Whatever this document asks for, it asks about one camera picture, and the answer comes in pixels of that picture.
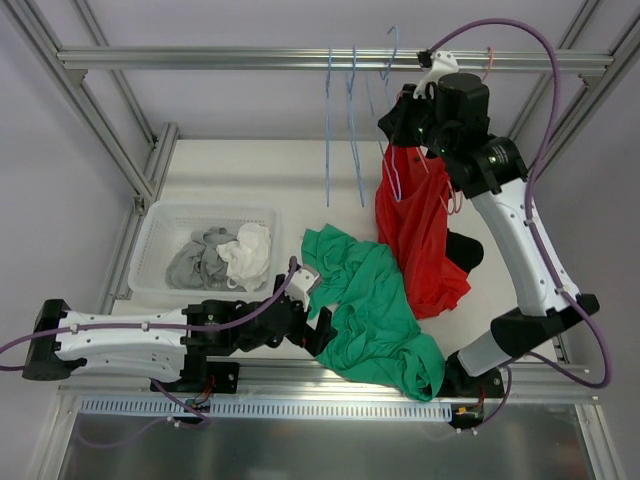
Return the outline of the blue hanger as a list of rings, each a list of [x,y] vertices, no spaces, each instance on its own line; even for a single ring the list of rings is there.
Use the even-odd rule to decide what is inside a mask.
[[[331,78],[333,50],[328,48],[325,76],[325,204],[331,204]]]
[[[385,91],[385,95],[386,95],[386,98],[387,98],[387,106],[389,108],[393,107],[392,97],[391,97],[391,93],[390,93],[390,89],[389,89],[389,75],[390,75],[390,72],[391,72],[391,66],[393,64],[393,61],[396,58],[396,54],[397,54],[397,50],[398,50],[398,42],[399,42],[399,30],[398,30],[398,28],[396,26],[392,26],[387,31],[387,34],[391,34],[391,33],[395,34],[393,53],[392,53],[389,61],[386,63],[385,69],[379,73],[379,76],[380,76],[381,80],[384,83],[384,91]],[[389,142],[388,146],[391,148],[391,150],[390,150],[391,159],[387,160],[386,159],[386,152],[383,149],[382,143],[381,143],[382,136],[381,136],[380,132],[378,131],[378,127],[377,127],[376,113],[375,113],[375,109],[374,109],[373,97],[372,97],[372,94],[371,94],[371,89],[370,89],[370,84],[369,84],[369,76],[368,75],[365,75],[365,86],[366,86],[366,92],[367,92],[367,98],[368,98],[368,103],[369,103],[369,108],[370,108],[371,119],[374,122],[374,130],[375,130],[375,135],[376,135],[376,141],[378,143],[379,150],[380,150],[380,153],[382,155],[383,167],[384,167],[384,170],[386,172],[387,180],[389,181],[389,184],[390,184],[390,187],[391,187],[391,190],[392,190],[392,193],[393,193],[393,197],[394,197],[396,202],[400,202],[402,200],[402,190],[401,190],[401,183],[400,183],[400,180],[399,180],[398,171],[397,171],[396,164],[395,164],[395,149],[394,149],[394,146],[392,145],[392,143]]]
[[[364,198],[364,183],[361,172],[360,155],[357,145],[356,125],[355,125],[355,109],[354,109],[354,86],[357,73],[357,50],[356,47],[352,48],[352,62],[351,70],[346,74],[346,110],[347,110],[347,124],[349,129],[349,142],[352,152],[354,170],[356,174],[356,182],[358,187],[358,198],[362,208],[365,207]]]

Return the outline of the green tank top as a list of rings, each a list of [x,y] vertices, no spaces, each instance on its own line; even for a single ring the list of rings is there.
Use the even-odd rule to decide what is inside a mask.
[[[346,380],[431,401],[442,387],[445,359],[417,323],[389,246],[359,241],[327,224],[305,231],[301,254],[322,277],[311,295],[311,314],[335,308],[336,336],[317,361]]]

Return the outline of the white tank top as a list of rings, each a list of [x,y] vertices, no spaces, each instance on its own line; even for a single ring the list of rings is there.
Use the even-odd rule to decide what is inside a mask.
[[[244,289],[248,293],[258,290],[267,280],[271,260],[271,231],[256,224],[245,223],[236,239],[218,245],[216,251],[226,263],[227,286]]]

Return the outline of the grey tank top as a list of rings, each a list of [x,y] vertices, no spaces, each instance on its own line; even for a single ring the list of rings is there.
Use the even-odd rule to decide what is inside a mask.
[[[249,292],[248,285],[241,286],[227,277],[228,263],[217,247],[235,241],[237,228],[213,226],[191,233],[189,241],[174,255],[166,272],[165,282],[172,289],[201,291],[230,291],[240,288]]]

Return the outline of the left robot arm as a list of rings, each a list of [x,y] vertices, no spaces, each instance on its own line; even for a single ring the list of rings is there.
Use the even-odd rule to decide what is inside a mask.
[[[282,294],[264,302],[205,300],[149,316],[90,315],[48,300],[37,317],[22,376],[61,381],[73,375],[115,375],[156,380],[169,392],[233,391],[227,368],[212,357],[277,348],[289,341],[319,356],[337,331],[322,308],[310,326],[303,303]]]

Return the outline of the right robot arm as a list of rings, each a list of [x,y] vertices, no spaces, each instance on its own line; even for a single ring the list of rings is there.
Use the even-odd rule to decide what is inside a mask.
[[[424,147],[441,158],[453,187],[489,228],[514,285],[516,308],[451,354],[444,385],[466,397],[494,373],[600,309],[564,273],[530,195],[527,167],[515,143],[489,131],[489,89],[469,73],[449,73],[402,87],[378,122],[393,147]]]

